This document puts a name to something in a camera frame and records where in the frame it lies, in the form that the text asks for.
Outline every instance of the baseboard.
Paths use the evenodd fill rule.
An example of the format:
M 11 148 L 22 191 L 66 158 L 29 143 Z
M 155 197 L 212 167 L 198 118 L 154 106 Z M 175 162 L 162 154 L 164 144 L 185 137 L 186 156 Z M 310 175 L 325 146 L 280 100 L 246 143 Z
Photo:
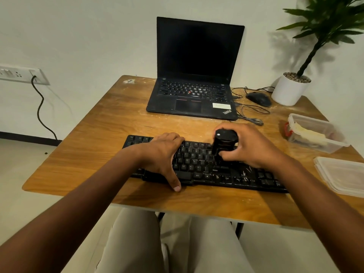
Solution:
M 21 134 L 1 132 L 1 131 L 0 131 L 0 139 L 21 141 L 21 142 L 28 142 L 35 144 L 45 144 L 47 146 L 55 146 L 55 147 L 57 147 L 62 142 L 62 140 L 21 135 Z

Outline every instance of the keyboard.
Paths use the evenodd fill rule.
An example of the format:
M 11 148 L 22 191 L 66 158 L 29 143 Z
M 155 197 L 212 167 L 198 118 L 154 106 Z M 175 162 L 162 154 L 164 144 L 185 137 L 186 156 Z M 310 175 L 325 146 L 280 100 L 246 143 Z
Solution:
M 204 85 L 200 83 L 169 82 L 162 80 L 159 95 L 195 97 L 213 101 L 228 101 L 225 95 L 225 85 Z
M 148 143 L 152 137 L 129 135 L 123 148 Z M 288 193 L 269 171 L 256 169 L 241 162 L 217 163 L 209 143 L 184 141 L 175 153 L 173 169 L 182 185 L 202 184 L 248 190 Z M 168 183 L 161 174 L 138 169 L 132 177 L 148 182 Z

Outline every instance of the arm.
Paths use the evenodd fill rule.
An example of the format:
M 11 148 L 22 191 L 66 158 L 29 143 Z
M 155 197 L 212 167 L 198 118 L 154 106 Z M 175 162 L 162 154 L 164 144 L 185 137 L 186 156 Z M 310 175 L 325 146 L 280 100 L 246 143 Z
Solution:
M 221 151 L 227 161 L 242 161 L 273 172 L 284 184 L 341 272 L 364 272 L 364 217 L 285 155 L 254 126 L 225 123 L 239 136 L 234 151 Z
M 101 169 L 0 246 L 7 272 L 61 272 L 130 175 L 139 167 L 163 174 L 175 191 L 172 158 L 184 141 L 165 133 L 119 151 Z

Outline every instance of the power cord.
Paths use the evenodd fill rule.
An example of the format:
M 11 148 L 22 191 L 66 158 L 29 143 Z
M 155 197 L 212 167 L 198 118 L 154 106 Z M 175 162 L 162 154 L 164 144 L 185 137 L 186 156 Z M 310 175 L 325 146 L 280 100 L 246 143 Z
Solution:
M 268 86 L 268 87 L 263 87 L 263 88 L 259 88 L 257 90 L 263 90 L 263 91 L 266 91 L 266 92 L 270 92 L 268 90 L 266 90 L 267 88 L 274 88 L 272 86 Z M 245 94 L 247 94 L 246 90 L 254 90 L 254 89 L 249 89 L 248 87 L 236 87 L 236 88 L 233 88 L 231 90 L 231 92 L 235 95 L 233 96 L 233 99 L 242 99 L 243 96 L 240 95 L 240 94 L 237 94 L 234 92 L 235 89 L 244 89 L 244 92 Z M 260 113 L 260 114 L 264 114 L 264 115 L 269 115 L 271 112 L 263 107 L 260 107 L 260 106 L 257 106 L 257 105 L 251 105 L 251 104 L 242 104 L 242 103 L 238 103 L 238 102 L 234 102 L 235 104 L 235 107 L 236 107 L 236 113 L 238 114 L 238 118 L 239 119 L 243 119 L 243 120 L 247 120 L 251 123 L 254 123 L 258 126 L 262 126 L 264 124 L 264 122 L 261 120 L 261 119 L 257 119 L 257 118 L 249 118 L 247 116 L 244 115 L 243 113 L 243 109 L 246 107 L 246 108 L 250 108 L 250 109 L 253 109 L 254 111 Z
M 35 87 L 35 85 L 34 85 L 34 79 L 36 78 L 37 76 L 33 76 L 32 77 L 32 80 L 31 80 L 31 83 L 32 83 L 32 85 L 33 85 L 33 88 L 35 89 L 35 91 L 37 91 L 37 93 L 42 97 L 42 101 L 40 102 L 40 105 L 39 105 L 39 107 L 38 107 L 38 111 L 37 111 L 37 117 L 38 117 L 38 120 L 39 120 L 39 122 L 45 127 L 45 128 L 47 128 L 50 132 L 52 132 L 53 133 L 53 135 L 54 135 L 54 138 L 56 138 L 56 140 L 58 140 L 57 139 L 57 136 L 56 136 L 56 133 L 54 133 L 53 131 L 52 131 L 52 129 L 50 129 L 50 128 L 48 128 L 43 122 L 42 122 L 42 120 L 40 119 L 40 117 L 39 117 L 39 111 L 40 111 L 40 108 L 42 107 L 42 105 L 43 105 L 43 102 L 44 102 L 44 97 L 43 97 L 43 95 L 38 91 L 38 89 Z

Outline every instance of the laptop screen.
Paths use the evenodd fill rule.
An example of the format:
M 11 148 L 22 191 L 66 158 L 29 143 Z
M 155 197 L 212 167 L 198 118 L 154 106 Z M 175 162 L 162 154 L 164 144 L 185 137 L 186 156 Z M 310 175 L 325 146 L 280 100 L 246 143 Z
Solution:
M 230 84 L 244 26 L 157 17 L 158 77 Z

